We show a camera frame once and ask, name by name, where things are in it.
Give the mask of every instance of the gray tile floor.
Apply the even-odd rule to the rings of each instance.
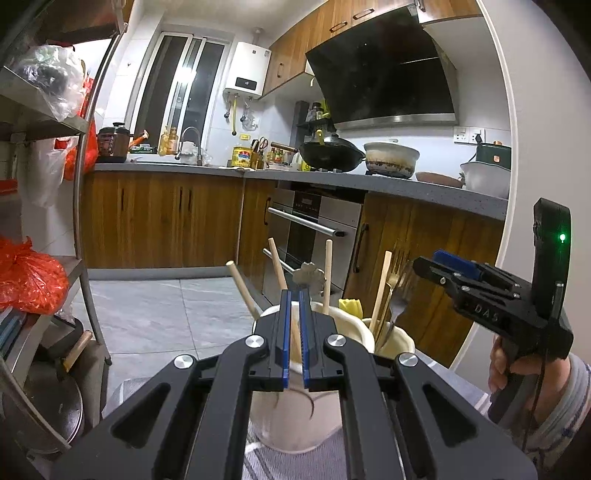
[[[113,358],[108,396],[123,380],[151,377],[181,353],[217,355],[252,329],[231,278],[92,281],[90,287]],[[72,306],[89,328],[81,292]]]

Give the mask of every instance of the human hand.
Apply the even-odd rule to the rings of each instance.
[[[507,385],[507,355],[501,346],[502,338],[495,336],[495,341],[491,350],[491,365],[489,367],[488,388],[494,393],[503,389]],[[517,375],[539,375],[542,367],[542,357],[540,355],[528,355],[517,359],[509,367],[511,373]],[[560,399],[564,395],[566,385],[570,375],[570,360],[556,359],[546,363],[544,382],[540,391],[540,398],[536,406],[534,417],[538,424],[541,424],[552,411],[556,408]],[[525,408],[531,410],[534,403],[532,395]]]

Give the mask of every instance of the gray countertop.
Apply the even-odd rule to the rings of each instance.
[[[505,220],[508,201],[470,190],[444,187],[422,181],[392,179],[382,176],[342,174],[332,172],[257,170],[242,171],[231,168],[196,167],[174,163],[109,163],[95,165],[96,171],[149,171],[162,173],[193,173],[246,179],[298,181],[333,187],[366,190],[398,197],[421,200],[465,212]]]

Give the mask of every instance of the window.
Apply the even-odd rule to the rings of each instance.
[[[135,136],[150,133],[148,143],[158,147],[164,127],[180,136],[187,127],[203,128],[220,68],[224,44],[209,38],[162,33],[142,80],[132,121]],[[197,140],[187,134],[191,140]]]

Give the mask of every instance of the oven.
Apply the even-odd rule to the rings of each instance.
[[[271,206],[267,209],[269,236],[275,239],[285,280],[290,290],[295,289],[291,274],[303,262],[313,262],[324,270],[326,240],[333,241],[330,304],[339,305],[343,296],[349,264],[355,245],[355,236],[361,203],[317,193],[276,188]],[[271,251],[263,249],[265,273],[262,293],[273,305],[281,298]],[[323,294],[312,300],[323,301]]]

